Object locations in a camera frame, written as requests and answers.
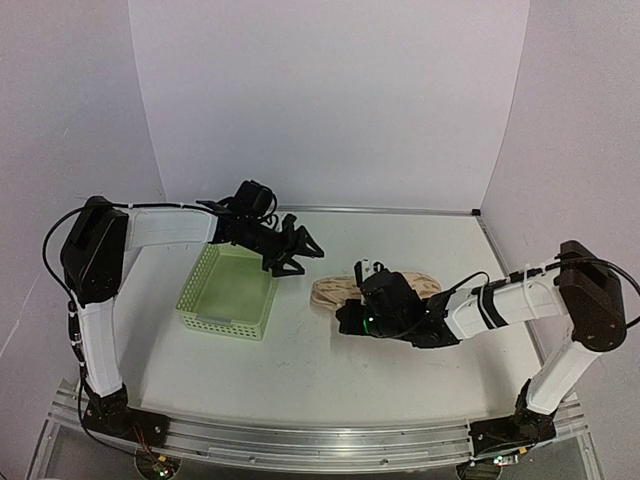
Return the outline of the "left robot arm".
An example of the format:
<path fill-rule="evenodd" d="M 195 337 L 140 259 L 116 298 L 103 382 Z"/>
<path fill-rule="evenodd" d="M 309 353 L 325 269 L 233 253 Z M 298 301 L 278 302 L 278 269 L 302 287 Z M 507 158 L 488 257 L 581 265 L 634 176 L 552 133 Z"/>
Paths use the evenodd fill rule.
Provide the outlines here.
<path fill-rule="evenodd" d="M 232 244 L 258 254 L 275 278 L 302 275 L 299 258 L 323 250 L 292 214 L 268 224 L 268 207 L 229 197 L 223 202 L 122 204 L 93 196 L 69 213 L 75 223 L 63 243 L 63 273 L 55 279 L 69 297 L 70 342 L 86 385 L 100 398 L 124 387 L 114 332 L 115 301 L 129 251 L 174 244 Z"/>

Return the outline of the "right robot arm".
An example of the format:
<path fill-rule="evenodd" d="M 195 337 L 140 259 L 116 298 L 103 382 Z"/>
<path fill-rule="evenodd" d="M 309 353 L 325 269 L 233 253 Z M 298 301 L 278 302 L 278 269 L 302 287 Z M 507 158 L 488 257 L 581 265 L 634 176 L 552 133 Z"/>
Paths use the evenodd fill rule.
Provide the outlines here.
<path fill-rule="evenodd" d="M 379 268 L 370 275 L 358 265 L 359 295 L 337 309 L 343 335 L 398 340 L 419 349 L 452 347 L 480 334 L 551 317 L 566 317 L 570 328 L 560 346 L 521 390 L 503 433 L 524 443 L 553 416 L 565 395 L 602 354 L 620 347 L 637 319 L 627 320 L 622 284 L 638 282 L 618 265 L 596 257 L 578 241 L 536 267 L 497 280 L 454 286 L 420 298 L 405 277 Z"/>

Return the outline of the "floral mesh laundry bag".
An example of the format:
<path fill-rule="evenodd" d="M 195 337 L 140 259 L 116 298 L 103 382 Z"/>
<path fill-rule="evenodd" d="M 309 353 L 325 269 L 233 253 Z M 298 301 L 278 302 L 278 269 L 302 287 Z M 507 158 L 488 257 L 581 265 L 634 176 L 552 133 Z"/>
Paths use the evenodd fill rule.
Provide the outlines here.
<path fill-rule="evenodd" d="M 433 277 L 421 272 L 402 272 L 421 299 L 431 297 L 442 291 L 440 283 Z M 331 276 L 316 280 L 311 288 L 310 302 L 331 312 L 343 307 L 347 300 L 359 300 L 361 292 L 356 286 L 354 276 Z"/>

